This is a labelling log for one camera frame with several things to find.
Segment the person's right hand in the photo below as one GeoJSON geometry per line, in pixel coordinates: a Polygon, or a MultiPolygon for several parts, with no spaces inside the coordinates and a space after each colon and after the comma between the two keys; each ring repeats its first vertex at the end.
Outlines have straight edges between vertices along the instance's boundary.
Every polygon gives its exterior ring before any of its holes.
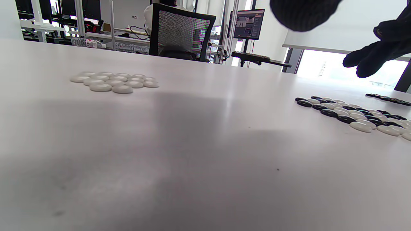
{"type": "Polygon", "coordinates": [[[379,41],[350,52],[343,60],[346,68],[356,67],[359,78],[374,75],[387,62],[410,53],[411,6],[407,6],[395,20],[380,22],[374,27],[379,41]]]}

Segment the person's left hand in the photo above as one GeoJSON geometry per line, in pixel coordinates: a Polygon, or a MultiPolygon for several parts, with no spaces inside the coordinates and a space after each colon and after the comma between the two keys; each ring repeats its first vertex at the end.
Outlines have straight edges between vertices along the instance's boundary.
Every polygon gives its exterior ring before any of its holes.
{"type": "Polygon", "coordinates": [[[340,0],[271,0],[270,8],[285,28],[307,32],[325,23],[340,3],[340,0]]]}

